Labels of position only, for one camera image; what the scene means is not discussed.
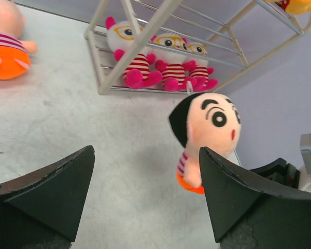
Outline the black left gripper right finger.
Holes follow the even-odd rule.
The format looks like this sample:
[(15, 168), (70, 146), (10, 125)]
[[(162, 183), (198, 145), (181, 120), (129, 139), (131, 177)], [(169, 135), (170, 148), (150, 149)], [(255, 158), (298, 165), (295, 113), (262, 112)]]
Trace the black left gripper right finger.
[(311, 248), (311, 192), (266, 179), (207, 147), (199, 160), (221, 248)]

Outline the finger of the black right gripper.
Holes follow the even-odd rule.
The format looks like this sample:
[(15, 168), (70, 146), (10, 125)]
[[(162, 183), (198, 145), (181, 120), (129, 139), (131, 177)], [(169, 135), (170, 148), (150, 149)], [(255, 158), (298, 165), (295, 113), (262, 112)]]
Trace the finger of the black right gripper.
[(278, 158), (267, 165), (250, 171), (271, 181), (298, 189), (301, 172), (283, 158)]

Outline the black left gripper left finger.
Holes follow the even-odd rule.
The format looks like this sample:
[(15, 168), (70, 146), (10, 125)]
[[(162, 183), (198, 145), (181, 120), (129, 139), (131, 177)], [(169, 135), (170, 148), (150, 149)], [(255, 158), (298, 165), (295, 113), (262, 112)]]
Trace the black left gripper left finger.
[(93, 146), (0, 183), (0, 249), (71, 248), (95, 163)]

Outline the peach doll plush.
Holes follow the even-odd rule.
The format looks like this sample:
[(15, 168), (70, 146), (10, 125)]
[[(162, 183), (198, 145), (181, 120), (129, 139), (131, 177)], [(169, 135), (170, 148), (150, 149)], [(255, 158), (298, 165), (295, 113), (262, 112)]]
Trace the peach doll plush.
[(226, 95), (195, 93), (183, 99), (168, 120), (183, 147), (176, 167), (177, 180), (185, 190), (203, 195), (199, 150), (208, 147), (228, 158), (241, 133), (239, 112)]
[(0, 0), (0, 80), (10, 80), (31, 67), (29, 55), (37, 52), (32, 40), (21, 40), (25, 16), (14, 1)]

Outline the pink panda plush front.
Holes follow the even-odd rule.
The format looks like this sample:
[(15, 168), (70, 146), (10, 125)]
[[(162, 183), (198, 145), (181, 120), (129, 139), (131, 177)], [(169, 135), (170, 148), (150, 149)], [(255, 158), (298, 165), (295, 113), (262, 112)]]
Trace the pink panda plush front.
[[(205, 46), (201, 43), (189, 41), (187, 49), (193, 54), (208, 56)], [(193, 91), (204, 92), (213, 89), (218, 84), (218, 80), (209, 77), (214, 72), (213, 67), (208, 67), (209, 61), (193, 57), (189, 57), (188, 59), (189, 61), (195, 61), (195, 68), (189, 70), (189, 76), (195, 78), (197, 81), (193, 86)]]

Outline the peach doll plush back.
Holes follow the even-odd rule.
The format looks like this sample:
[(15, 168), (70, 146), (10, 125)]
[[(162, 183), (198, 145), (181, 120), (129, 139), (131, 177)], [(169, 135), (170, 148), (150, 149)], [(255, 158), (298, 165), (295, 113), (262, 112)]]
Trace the peach doll plush back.
[(14, 1), (0, 0), (0, 80), (10, 80), (31, 67), (29, 55), (37, 52), (32, 40), (21, 40), (25, 16)]

